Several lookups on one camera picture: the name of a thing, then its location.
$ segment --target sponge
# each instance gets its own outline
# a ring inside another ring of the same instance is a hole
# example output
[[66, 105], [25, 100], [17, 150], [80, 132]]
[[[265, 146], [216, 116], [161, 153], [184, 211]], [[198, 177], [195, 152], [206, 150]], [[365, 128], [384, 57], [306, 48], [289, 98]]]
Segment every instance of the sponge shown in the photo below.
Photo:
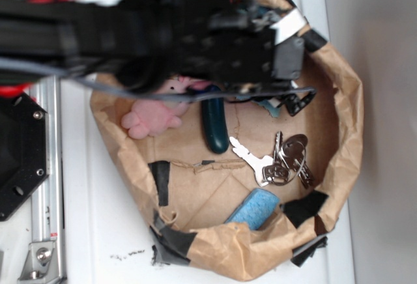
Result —
[[246, 222], [251, 230], [258, 230], [274, 212], [279, 202], [280, 199], [273, 193], [256, 188], [245, 198], [243, 203], [232, 213], [225, 223]]

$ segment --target gray cable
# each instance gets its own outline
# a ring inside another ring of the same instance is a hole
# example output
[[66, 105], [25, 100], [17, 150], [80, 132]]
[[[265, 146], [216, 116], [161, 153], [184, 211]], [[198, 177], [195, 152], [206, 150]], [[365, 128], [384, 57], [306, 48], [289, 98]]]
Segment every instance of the gray cable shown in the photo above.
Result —
[[72, 78], [78, 83], [90, 87], [94, 90], [106, 92], [112, 95], [120, 96], [123, 98], [135, 98], [135, 99], [148, 99], [148, 100], [164, 100], [170, 102], [200, 102], [202, 100], [209, 100], [211, 98], [224, 98], [224, 97], [259, 97], [259, 96], [283, 96], [286, 94], [296, 94], [315, 91], [313, 87], [294, 88], [286, 91], [270, 91], [270, 92], [251, 92], [239, 94], [236, 92], [204, 92], [200, 94], [152, 94], [152, 93], [134, 93], [127, 91], [126, 89], [120, 89], [112, 87], [103, 83], [89, 81], [85, 78]]
[[42, 77], [57, 76], [61, 78], [68, 75], [68, 71], [62, 68], [6, 57], [0, 57], [0, 70], [36, 74]]

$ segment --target pink plush toy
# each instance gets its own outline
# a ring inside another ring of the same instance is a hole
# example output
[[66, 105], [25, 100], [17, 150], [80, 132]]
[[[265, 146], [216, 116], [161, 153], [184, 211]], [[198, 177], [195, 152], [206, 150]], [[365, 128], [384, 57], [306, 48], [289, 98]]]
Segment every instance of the pink plush toy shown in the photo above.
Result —
[[[178, 80], [166, 80], [156, 93], [184, 93], [192, 83], [189, 77], [179, 76]], [[168, 128], [178, 128], [182, 124], [179, 116], [185, 114], [189, 106], [186, 102], [137, 100], [132, 110], [123, 116], [122, 127], [129, 130], [132, 139], [157, 136]]]

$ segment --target robotic arm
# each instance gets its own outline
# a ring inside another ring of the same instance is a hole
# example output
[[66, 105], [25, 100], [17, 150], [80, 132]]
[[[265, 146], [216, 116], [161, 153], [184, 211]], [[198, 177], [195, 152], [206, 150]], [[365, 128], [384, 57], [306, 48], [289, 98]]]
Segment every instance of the robotic arm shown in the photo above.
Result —
[[[280, 20], [280, 10], [255, 0], [122, 0], [114, 7], [0, 0], [0, 85], [54, 75], [130, 98], [275, 97], [296, 115], [315, 89], [294, 86], [304, 41], [290, 36], [276, 45]], [[114, 74], [124, 89], [88, 81], [93, 72]], [[222, 91], [154, 94], [173, 74]]]

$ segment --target wall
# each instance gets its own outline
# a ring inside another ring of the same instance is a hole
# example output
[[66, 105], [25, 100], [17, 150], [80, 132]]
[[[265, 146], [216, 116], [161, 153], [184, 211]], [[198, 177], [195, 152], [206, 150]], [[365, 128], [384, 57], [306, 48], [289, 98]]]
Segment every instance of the wall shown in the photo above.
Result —
[[326, 0], [332, 43], [364, 82], [362, 173], [349, 199], [357, 284], [415, 283], [417, 0]]

